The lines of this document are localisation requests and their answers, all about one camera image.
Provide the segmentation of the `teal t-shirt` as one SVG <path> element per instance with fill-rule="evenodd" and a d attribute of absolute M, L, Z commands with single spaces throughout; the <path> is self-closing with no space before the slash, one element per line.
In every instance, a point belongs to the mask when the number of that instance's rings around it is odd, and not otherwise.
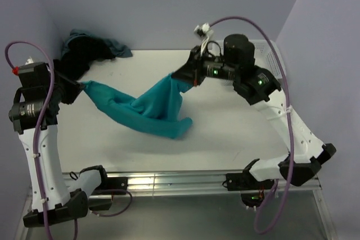
<path fill-rule="evenodd" d="M 135 131 L 178 139 L 193 124 L 189 117 L 178 117 L 182 94 L 189 91 L 192 85 L 173 79 L 171 74 L 137 98 L 93 80 L 84 82 L 84 85 L 85 94 L 97 109 Z"/>

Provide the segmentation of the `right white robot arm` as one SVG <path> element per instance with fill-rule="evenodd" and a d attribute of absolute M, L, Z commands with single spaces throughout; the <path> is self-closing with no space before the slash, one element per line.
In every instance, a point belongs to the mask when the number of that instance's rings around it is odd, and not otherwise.
<path fill-rule="evenodd" d="M 335 146 L 317 138 L 291 107 L 285 86 L 269 70 L 255 64 L 255 45 L 245 35 L 225 37 L 220 56 L 194 47 L 187 62 L 172 74 L 173 79 L 193 87 L 200 86 L 206 77 L 232 81 L 234 91 L 265 117 L 289 150 L 281 157 L 249 163 L 242 171 L 249 189 L 279 178 L 290 179 L 290 184 L 299 187 L 336 153 Z"/>

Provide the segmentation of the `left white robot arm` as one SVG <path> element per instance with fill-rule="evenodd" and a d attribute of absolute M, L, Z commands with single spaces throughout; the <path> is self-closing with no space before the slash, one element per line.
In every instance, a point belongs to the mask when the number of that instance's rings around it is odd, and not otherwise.
<path fill-rule="evenodd" d="M 83 218 L 91 194 L 104 194 L 110 187 L 101 165 L 82 169 L 70 187 L 62 174 L 57 145 L 59 105 L 73 103 L 84 84 L 51 71 L 44 62 L 20 66 L 16 72 L 21 87 L 14 96 L 9 119 L 25 150 L 33 198 L 23 223 L 36 228 Z"/>

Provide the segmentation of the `black t-shirt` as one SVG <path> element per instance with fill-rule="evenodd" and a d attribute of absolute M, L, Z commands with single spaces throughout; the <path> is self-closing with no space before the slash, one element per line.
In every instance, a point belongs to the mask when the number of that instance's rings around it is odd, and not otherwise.
<path fill-rule="evenodd" d="M 98 38 L 77 37 L 68 43 L 68 51 L 53 61 L 55 70 L 71 80 L 79 80 L 93 61 L 115 58 L 110 48 Z"/>

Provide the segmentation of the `white plastic basket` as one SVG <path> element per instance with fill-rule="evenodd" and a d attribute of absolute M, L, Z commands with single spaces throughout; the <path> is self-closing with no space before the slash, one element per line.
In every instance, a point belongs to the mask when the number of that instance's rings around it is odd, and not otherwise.
<path fill-rule="evenodd" d="M 255 46 L 255 64 L 268 69 L 275 76 L 275 78 L 282 83 L 283 78 L 278 62 L 276 61 L 275 55 L 266 40 L 251 39 L 250 41 Z M 210 43 L 208 45 L 209 52 L 216 56 L 220 53 L 223 53 L 223 47 L 223 40 L 216 40 L 215 43 Z"/>

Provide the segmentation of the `grey-blue t-shirt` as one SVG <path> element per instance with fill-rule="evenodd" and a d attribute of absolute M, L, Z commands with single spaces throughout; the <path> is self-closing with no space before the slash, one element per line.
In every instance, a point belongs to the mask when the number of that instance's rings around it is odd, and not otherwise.
<path fill-rule="evenodd" d="M 64 54 L 70 51 L 69 48 L 70 42 L 80 37 L 90 37 L 103 41 L 109 47 L 111 53 L 115 57 L 127 58 L 133 56 L 131 49 L 125 44 L 120 44 L 117 40 L 112 38 L 102 38 L 96 34 L 91 33 L 90 31 L 81 30 L 81 29 L 72 29 L 70 31 L 69 36 L 65 39 L 64 45 L 62 46 L 61 56 L 63 56 Z"/>

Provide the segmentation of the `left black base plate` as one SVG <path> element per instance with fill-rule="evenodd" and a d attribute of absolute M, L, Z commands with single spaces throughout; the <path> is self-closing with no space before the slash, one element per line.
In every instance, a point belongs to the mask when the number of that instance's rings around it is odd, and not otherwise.
<path fill-rule="evenodd" d="M 109 177 L 106 190 L 127 190 L 128 178 L 126 176 Z"/>

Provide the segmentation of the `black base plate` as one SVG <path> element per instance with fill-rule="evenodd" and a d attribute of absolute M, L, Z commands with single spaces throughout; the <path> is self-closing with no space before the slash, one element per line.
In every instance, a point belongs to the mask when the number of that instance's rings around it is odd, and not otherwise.
<path fill-rule="evenodd" d="M 248 191 L 253 189 L 250 175 L 245 173 L 227 173 L 224 185 L 228 191 Z"/>
<path fill-rule="evenodd" d="M 128 178 L 126 176 L 109 177 L 106 190 L 127 190 Z"/>

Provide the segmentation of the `aluminium rail frame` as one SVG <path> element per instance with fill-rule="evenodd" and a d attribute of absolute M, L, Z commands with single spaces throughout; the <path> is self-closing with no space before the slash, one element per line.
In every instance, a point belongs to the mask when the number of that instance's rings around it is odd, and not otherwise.
<path fill-rule="evenodd" d="M 166 171 L 166 172 L 124 172 L 107 173 L 105 185 L 89 192 L 93 184 L 85 189 L 89 198 L 107 198 L 123 196 L 128 192 L 132 196 L 190 196 L 206 194 L 223 194 L 226 192 L 257 193 L 260 190 L 268 191 L 272 188 L 274 180 L 252 182 L 253 189 L 248 191 L 228 191 L 225 187 L 227 173 L 242 173 L 234 170 L 205 170 L 205 171 Z M 106 190 L 109 177 L 126 176 L 128 178 L 127 190 Z"/>

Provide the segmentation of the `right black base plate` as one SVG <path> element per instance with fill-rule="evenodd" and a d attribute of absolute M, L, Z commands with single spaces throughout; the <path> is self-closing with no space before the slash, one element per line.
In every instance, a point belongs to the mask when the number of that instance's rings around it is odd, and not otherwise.
<path fill-rule="evenodd" d="M 227 173 L 224 185 L 228 191 L 248 191 L 253 189 L 250 175 L 245 173 Z"/>

